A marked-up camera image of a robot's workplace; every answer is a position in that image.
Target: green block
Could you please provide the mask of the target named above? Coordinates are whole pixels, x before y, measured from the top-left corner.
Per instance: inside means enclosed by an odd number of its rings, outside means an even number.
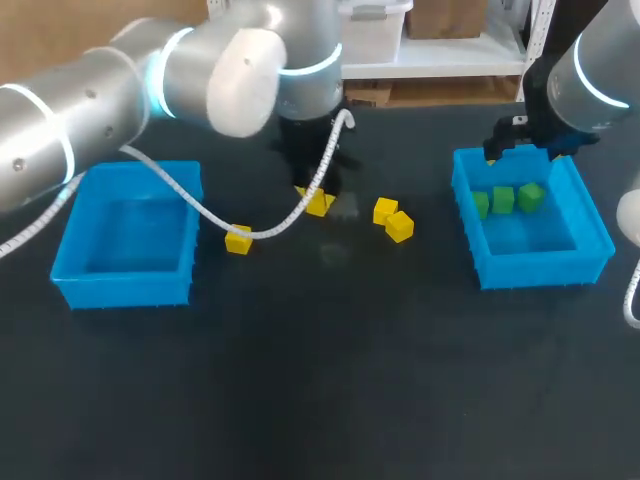
[[[518,206],[523,212],[535,212],[544,202],[547,192],[537,183],[527,183],[518,190]]]
[[[489,213],[489,195],[487,192],[473,192],[473,201],[476,202],[478,215],[484,220]]]
[[[515,194],[512,187],[493,187],[493,213],[513,212]]]

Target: black table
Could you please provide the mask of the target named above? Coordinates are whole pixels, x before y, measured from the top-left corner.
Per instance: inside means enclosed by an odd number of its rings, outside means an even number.
[[[517,112],[357,111],[360,217],[305,215],[248,257],[202,221],[189,308],[70,312],[48,280],[67,208],[0,262],[0,477],[640,477],[640,333],[621,314],[640,252],[615,223],[639,123],[576,158],[618,249],[598,285],[480,292],[452,152]],[[138,145],[201,161],[209,208],[262,228],[297,198],[272,127],[165,123]],[[370,222],[382,195],[416,221],[405,244]]]

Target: white shelf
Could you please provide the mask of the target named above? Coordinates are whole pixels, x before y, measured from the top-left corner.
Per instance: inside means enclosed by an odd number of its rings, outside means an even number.
[[[526,52],[504,15],[487,15],[478,38],[410,40],[403,36],[393,63],[343,65],[345,79],[521,75]]]

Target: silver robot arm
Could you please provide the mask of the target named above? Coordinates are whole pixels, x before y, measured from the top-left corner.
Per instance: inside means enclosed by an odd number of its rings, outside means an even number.
[[[316,121],[342,101],[335,2],[236,0],[197,27],[137,20],[104,47],[0,86],[0,212],[24,205],[173,117],[246,137],[275,107]]]

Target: blue box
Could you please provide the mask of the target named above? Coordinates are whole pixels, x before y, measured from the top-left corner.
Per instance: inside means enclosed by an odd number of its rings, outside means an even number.
[[[159,163],[202,199],[198,162]],[[51,280],[71,308],[188,304],[198,222],[144,164],[98,165],[80,184]]]
[[[471,192],[530,182],[547,191],[537,211],[480,219]],[[452,185],[482,289],[595,283],[615,253],[570,157],[523,145],[489,166],[481,148],[457,150]]]

